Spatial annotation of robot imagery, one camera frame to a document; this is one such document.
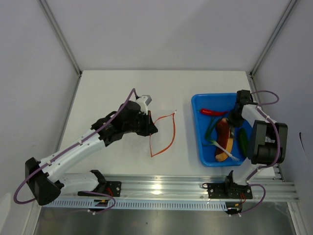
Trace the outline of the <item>clear zip top bag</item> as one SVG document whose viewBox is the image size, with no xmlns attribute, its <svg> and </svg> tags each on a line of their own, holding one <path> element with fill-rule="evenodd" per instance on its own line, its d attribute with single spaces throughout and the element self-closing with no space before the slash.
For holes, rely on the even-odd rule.
<svg viewBox="0 0 313 235">
<path fill-rule="evenodd" d="M 156 158 L 174 152 L 177 138 L 177 110 L 161 110 L 152 114 L 158 132 L 147 137 L 131 134 L 128 147 L 144 157 Z"/>
</svg>

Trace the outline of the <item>red chili pepper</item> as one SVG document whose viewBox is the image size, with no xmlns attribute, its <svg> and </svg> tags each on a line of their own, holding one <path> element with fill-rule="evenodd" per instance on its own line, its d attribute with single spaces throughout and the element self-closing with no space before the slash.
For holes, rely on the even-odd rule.
<svg viewBox="0 0 313 235">
<path fill-rule="evenodd" d="M 213 111 L 213 110 L 203 108 L 203 109 L 200 109 L 200 113 L 203 115 L 207 115 L 207 116 L 220 117 L 220 116 L 227 114 L 228 111 Z"/>
</svg>

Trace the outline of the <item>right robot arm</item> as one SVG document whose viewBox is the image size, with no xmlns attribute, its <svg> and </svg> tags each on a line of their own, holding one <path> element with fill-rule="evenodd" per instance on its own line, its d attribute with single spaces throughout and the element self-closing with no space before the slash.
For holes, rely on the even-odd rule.
<svg viewBox="0 0 313 235">
<path fill-rule="evenodd" d="M 250 180 L 261 171 L 283 162 L 285 158 L 287 125 L 267 115 L 262 105 L 252 100 L 250 91 L 240 90 L 227 122 L 234 129 L 241 127 L 245 121 L 252 127 L 246 159 L 237 170 L 229 173 L 223 186 L 224 194 L 231 198 L 251 192 Z"/>
</svg>

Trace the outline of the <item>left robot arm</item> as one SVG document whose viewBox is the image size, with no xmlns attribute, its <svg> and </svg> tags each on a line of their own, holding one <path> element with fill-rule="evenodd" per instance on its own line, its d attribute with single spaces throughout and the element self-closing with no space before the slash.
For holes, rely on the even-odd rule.
<svg viewBox="0 0 313 235">
<path fill-rule="evenodd" d="M 121 140 L 125 134 L 136 133 L 146 137 L 157 133 L 148 109 L 151 100 L 150 96 L 143 95 L 121 105 L 119 111 L 113 111 L 94 123 L 68 151 L 56 152 L 40 161 L 35 158 L 27 160 L 26 183 L 37 203 L 47 205 L 60 195 L 70 193 L 79 196 L 107 193 L 109 184 L 99 170 L 71 174 L 67 171 L 94 152 Z"/>
</svg>

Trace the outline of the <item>green cucumber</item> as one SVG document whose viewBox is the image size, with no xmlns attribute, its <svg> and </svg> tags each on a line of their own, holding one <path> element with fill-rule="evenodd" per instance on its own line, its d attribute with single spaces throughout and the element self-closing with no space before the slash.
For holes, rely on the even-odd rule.
<svg viewBox="0 0 313 235">
<path fill-rule="evenodd" d="M 239 149 L 242 155 L 246 158 L 247 157 L 247 148 L 248 148 L 248 138 L 244 128 L 239 129 L 238 133 L 238 143 Z"/>
</svg>

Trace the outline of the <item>blue plastic tray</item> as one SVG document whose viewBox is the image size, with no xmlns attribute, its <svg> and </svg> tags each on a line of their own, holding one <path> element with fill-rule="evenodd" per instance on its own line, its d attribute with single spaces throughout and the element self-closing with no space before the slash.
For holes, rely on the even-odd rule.
<svg viewBox="0 0 313 235">
<path fill-rule="evenodd" d="M 235 161 L 228 157 L 225 161 L 219 162 L 215 158 L 218 147 L 215 146 L 211 141 L 216 141 L 218 139 L 215 124 L 223 117 L 227 117 L 228 114 L 224 114 L 220 117 L 214 117 L 201 113 L 201 109 L 207 109 L 216 112 L 230 112 L 234 108 L 235 101 L 235 93 L 196 94 L 191 98 L 199 159 L 204 166 L 237 166 L 241 165 L 242 162 L 246 159 L 242 154 L 237 138 L 239 137 L 239 132 L 241 129 L 245 130 L 248 138 L 250 137 L 252 132 L 252 127 L 250 124 L 245 121 L 241 127 L 235 128 L 235 140 L 230 153 L 236 157 L 237 160 Z"/>
</svg>

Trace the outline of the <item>green onion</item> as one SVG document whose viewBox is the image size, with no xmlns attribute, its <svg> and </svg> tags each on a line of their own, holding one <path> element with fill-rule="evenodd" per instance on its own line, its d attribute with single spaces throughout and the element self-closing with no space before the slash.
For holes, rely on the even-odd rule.
<svg viewBox="0 0 313 235">
<path fill-rule="evenodd" d="M 203 144 L 203 146 L 209 146 L 209 145 L 212 145 L 212 146 L 215 146 L 216 148 L 220 148 L 221 150 L 223 150 L 227 155 L 228 155 L 228 158 L 227 159 L 231 159 L 232 161 L 235 161 L 235 162 L 238 162 L 239 161 L 239 158 L 235 157 L 232 153 L 228 153 L 225 149 L 223 149 L 218 143 L 217 143 L 217 132 L 216 132 L 216 125 L 217 125 L 217 122 L 213 123 L 214 119 L 211 119 L 211 122 L 210 122 L 210 125 L 208 126 L 207 128 L 207 131 L 205 133 L 205 140 L 208 142 L 208 144 Z M 233 127 L 229 126 L 230 127 L 230 130 L 231 130 L 231 137 L 234 139 L 234 142 L 235 142 L 235 137 L 234 137 L 234 134 L 235 134 L 235 130 Z"/>
</svg>

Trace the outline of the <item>aluminium mounting rail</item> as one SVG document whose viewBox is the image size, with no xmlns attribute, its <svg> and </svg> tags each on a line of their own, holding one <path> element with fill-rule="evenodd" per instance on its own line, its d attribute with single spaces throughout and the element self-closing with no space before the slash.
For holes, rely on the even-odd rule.
<svg viewBox="0 0 313 235">
<path fill-rule="evenodd" d="M 203 183 L 220 183 L 224 177 L 105 175 L 122 183 L 120 199 L 200 201 L 208 198 Z M 280 178 L 255 178 L 253 184 L 266 189 L 265 202 L 298 202 L 295 184 Z"/>
</svg>

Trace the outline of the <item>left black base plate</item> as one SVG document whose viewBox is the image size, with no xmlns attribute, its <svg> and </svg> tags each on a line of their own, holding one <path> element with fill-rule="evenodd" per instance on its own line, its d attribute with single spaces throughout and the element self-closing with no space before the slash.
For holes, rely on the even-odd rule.
<svg viewBox="0 0 313 235">
<path fill-rule="evenodd" d="M 120 181 L 107 181 L 105 186 L 105 193 L 112 197 L 120 197 L 122 189 L 122 182 Z"/>
</svg>

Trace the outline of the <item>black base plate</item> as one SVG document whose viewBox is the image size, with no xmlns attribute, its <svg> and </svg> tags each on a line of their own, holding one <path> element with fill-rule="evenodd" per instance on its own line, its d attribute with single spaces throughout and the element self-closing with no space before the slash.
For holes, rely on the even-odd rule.
<svg viewBox="0 0 313 235">
<path fill-rule="evenodd" d="M 210 199 L 252 199 L 252 190 L 248 185 L 236 183 L 203 183 Z"/>
<path fill-rule="evenodd" d="M 120 197 L 122 189 L 122 182 L 120 181 L 107 181 L 105 186 L 105 193 L 112 197 Z"/>
</svg>

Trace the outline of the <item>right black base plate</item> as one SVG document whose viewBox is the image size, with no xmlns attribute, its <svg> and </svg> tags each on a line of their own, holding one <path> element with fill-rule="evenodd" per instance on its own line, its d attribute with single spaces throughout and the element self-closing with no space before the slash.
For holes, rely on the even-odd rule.
<svg viewBox="0 0 313 235">
<path fill-rule="evenodd" d="M 252 190 L 248 185 L 236 183 L 203 183 L 210 199 L 252 199 Z"/>
</svg>

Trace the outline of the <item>right aluminium frame post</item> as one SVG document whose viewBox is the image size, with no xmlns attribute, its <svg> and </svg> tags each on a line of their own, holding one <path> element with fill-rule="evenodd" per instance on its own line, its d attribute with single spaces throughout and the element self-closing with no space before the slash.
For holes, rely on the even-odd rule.
<svg viewBox="0 0 313 235">
<path fill-rule="evenodd" d="M 254 79 L 260 66 L 264 63 L 267 55 L 271 51 L 272 47 L 274 46 L 275 42 L 277 41 L 278 37 L 280 36 L 282 30 L 287 25 L 289 18 L 293 14 L 293 12 L 296 9 L 299 2 L 300 2 L 299 0 L 289 0 L 288 1 L 287 6 L 285 7 L 281 16 L 279 17 L 278 22 L 275 24 L 273 31 L 271 32 L 265 46 L 263 47 L 263 49 L 262 49 L 260 55 L 258 56 L 252 70 L 249 73 L 249 75 L 252 79 Z"/>
</svg>

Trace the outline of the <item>aluminium frame post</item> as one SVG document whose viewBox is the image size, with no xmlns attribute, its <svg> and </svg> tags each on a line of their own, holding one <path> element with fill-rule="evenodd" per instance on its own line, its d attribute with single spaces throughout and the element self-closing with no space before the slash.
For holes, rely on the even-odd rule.
<svg viewBox="0 0 313 235">
<path fill-rule="evenodd" d="M 39 7 L 41 8 L 43 14 L 45 15 L 55 37 L 57 38 L 61 48 L 63 49 L 66 57 L 68 58 L 71 66 L 73 67 L 75 73 L 80 77 L 82 74 L 81 69 L 79 68 L 79 65 L 74 57 L 74 54 L 72 50 L 70 49 L 70 46 L 46 0 L 37 0 L 37 3 L 39 4 Z"/>
<path fill-rule="evenodd" d="M 293 14 L 293 12 L 296 9 L 299 2 L 300 2 L 299 0 L 289 0 L 288 1 L 287 6 L 285 7 L 281 16 L 279 17 L 278 22 L 275 24 L 273 31 L 271 32 L 265 46 L 263 47 L 263 49 L 262 49 L 260 55 L 258 56 L 252 70 L 249 73 L 249 75 L 252 79 L 254 79 L 260 66 L 264 63 L 267 55 L 271 51 L 272 47 L 274 46 L 275 42 L 277 41 L 278 37 L 280 36 L 282 30 L 287 25 L 289 18 Z"/>
</svg>

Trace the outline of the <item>left aluminium frame post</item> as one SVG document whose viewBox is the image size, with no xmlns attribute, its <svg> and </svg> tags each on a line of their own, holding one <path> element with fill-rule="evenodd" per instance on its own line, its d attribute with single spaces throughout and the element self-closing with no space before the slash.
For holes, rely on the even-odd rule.
<svg viewBox="0 0 313 235">
<path fill-rule="evenodd" d="M 70 46 L 46 0 L 37 0 L 37 3 L 39 4 L 39 7 L 41 8 L 43 14 L 45 15 L 55 37 L 57 38 L 61 48 L 63 49 L 66 57 L 68 58 L 71 66 L 73 67 L 75 73 L 80 77 L 82 74 L 81 69 L 79 68 L 79 65 L 74 57 L 74 54 L 72 50 L 70 49 Z"/>
</svg>

